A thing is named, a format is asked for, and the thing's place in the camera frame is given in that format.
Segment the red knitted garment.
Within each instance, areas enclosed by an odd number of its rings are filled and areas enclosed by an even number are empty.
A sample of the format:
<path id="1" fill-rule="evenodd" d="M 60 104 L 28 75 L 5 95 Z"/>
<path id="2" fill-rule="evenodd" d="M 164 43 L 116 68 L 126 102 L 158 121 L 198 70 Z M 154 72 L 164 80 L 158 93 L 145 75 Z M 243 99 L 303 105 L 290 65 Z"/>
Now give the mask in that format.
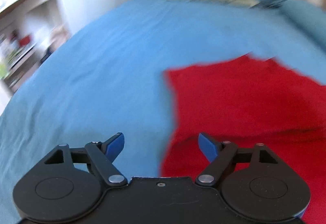
<path id="1" fill-rule="evenodd" d="M 176 129 L 163 177 L 195 178 L 208 165 L 201 132 L 240 147 L 266 144 L 308 184 L 306 223 L 325 223 L 325 86 L 274 59 L 248 55 L 168 69 Z"/>

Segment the blue bed sheet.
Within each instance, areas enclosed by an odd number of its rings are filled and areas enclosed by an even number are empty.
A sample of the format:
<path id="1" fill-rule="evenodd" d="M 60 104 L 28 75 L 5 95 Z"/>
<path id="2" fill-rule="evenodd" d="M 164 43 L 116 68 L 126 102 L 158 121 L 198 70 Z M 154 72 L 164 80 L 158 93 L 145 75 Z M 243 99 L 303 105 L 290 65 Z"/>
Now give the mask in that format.
<path id="1" fill-rule="evenodd" d="M 251 53 L 325 83 L 325 53 L 277 9 L 130 0 L 77 32 L 12 96 L 1 115 L 1 223 L 20 219 L 18 180 L 58 144 L 117 132 L 116 167 L 155 177 L 174 130 L 165 69 Z"/>

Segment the red box on shelf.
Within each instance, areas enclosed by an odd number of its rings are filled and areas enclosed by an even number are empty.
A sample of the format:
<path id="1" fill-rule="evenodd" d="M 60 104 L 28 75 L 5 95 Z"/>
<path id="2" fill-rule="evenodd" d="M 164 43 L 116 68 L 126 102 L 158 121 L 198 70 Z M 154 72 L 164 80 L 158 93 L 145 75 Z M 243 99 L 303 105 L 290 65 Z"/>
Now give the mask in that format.
<path id="1" fill-rule="evenodd" d="M 27 46 L 31 42 L 31 36 L 26 35 L 25 37 L 19 40 L 19 47 Z"/>

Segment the white desk shelf unit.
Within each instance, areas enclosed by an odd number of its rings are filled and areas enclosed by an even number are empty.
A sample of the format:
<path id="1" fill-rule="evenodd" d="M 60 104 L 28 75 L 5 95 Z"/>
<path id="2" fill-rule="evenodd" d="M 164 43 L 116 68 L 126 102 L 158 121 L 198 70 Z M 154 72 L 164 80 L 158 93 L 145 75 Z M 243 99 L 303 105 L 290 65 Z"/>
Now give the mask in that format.
<path id="1" fill-rule="evenodd" d="M 1 7 L 1 44 L 19 45 L 26 35 L 31 42 L 12 53 L 2 78 L 12 94 L 72 36 L 59 0 L 12 0 Z"/>

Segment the light blue bolster pillow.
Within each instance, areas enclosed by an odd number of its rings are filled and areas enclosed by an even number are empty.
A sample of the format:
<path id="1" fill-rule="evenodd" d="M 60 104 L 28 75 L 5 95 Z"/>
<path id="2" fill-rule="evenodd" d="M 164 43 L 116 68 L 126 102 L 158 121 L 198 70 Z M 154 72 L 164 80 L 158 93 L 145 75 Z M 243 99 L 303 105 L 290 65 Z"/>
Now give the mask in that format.
<path id="1" fill-rule="evenodd" d="M 304 0 L 287 0 L 280 11 L 325 51 L 325 11 Z"/>

